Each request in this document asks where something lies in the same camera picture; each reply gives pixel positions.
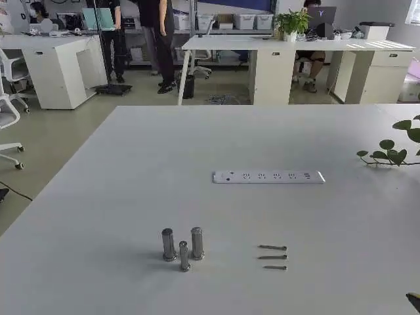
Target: trash can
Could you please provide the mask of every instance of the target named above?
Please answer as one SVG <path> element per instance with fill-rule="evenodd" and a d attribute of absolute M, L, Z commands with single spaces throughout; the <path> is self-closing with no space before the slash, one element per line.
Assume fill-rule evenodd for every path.
<path fill-rule="evenodd" d="M 192 74 L 187 74 L 185 80 L 185 88 L 184 88 L 184 96 L 182 99 L 187 100 L 189 98 L 194 97 L 194 82 L 195 76 Z M 178 94 L 179 94 L 179 86 L 181 85 L 181 75 L 177 78 L 177 86 L 178 86 Z"/>

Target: desk drawer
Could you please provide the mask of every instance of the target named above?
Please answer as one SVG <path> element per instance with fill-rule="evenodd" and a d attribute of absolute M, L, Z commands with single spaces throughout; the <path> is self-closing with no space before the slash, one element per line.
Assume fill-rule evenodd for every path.
<path fill-rule="evenodd" d="M 371 65 L 378 67 L 408 67 L 412 58 L 412 51 L 376 51 Z"/>

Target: tripod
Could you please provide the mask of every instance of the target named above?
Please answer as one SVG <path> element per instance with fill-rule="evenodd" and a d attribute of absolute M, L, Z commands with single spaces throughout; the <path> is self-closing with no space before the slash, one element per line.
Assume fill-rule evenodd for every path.
<path fill-rule="evenodd" d="M 98 8 L 96 6 L 96 0 L 93 0 L 93 10 L 94 10 L 94 18 L 96 20 L 96 26 L 98 28 L 98 35 L 99 35 L 99 42 L 100 42 L 100 48 L 102 50 L 102 57 L 104 59 L 104 62 L 106 60 L 105 56 L 105 44 L 104 44 L 104 37 L 103 37 L 103 30 L 99 23 L 99 17 L 98 17 Z M 95 87 L 95 92 L 98 94 L 108 94 L 108 95 L 124 95 L 125 93 L 128 93 L 131 90 L 131 85 L 122 85 L 122 84 L 111 84 L 111 73 L 108 67 L 105 66 L 105 72 L 106 72 L 106 85 L 99 85 Z"/>

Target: black shirt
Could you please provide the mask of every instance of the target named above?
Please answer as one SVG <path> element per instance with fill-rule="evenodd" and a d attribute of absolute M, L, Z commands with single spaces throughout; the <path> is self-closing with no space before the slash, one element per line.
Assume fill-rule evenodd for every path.
<path fill-rule="evenodd" d="M 88 8 L 94 8 L 93 0 L 86 0 L 86 5 Z M 96 0 L 97 8 L 110 8 L 112 20 L 114 24 L 116 23 L 116 7 L 120 7 L 121 4 L 119 0 Z"/>
<path fill-rule="evenodd" d="M 137 0 L 138 10 L 140 11 L 140 24 L 147 28 L 158 28 L 160 26 L 159 4 L 160 0 Z M 165 17 L 165 28 L 168 31 L 173 30 L 173 9 L 172 0 L 167 0 L 167 9 Z"/>

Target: plant leaf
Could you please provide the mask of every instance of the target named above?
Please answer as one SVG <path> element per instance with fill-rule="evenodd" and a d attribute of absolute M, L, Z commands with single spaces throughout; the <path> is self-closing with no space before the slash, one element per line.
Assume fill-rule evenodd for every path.
<path fill-rule="evenodd" d="M 420 143 L 420 128 L 413 128 L 407 131 L 408 137 L 412 141 Z"/>
<path fill-rule="evenodd" d="M 407 157 L 407 150 L 401 150 L 400 152 L 389 150 L 388 157 L 392 162 L 400 166 Z"/>
<path fill-rule="evenodd" d="M 391 150 L 395 146 L 395 142 L 392 140 L 382 140 L 379 146 L 384 150 Z"/>
<path fill-rule="evenodd" d="M 368 151 L 359 151 L 356 154 L 357 154 L 357 156 L 362 158 L 362 157 L 366 156 L 368 153 L 369 153 Z"/>
<path fill-rule="evenodd" d="M 374 151 L 372 154 L 373 159 L 388 159 L 387 155 L 382 151 Z"/>
<path fill-rule="evenodd" d="M 392 128 L 398 129 L 398 130 L 410 130 L 411 128 L 411 120 L 403 120 L 399 121 L 398 123 L 395 123 Z"/>

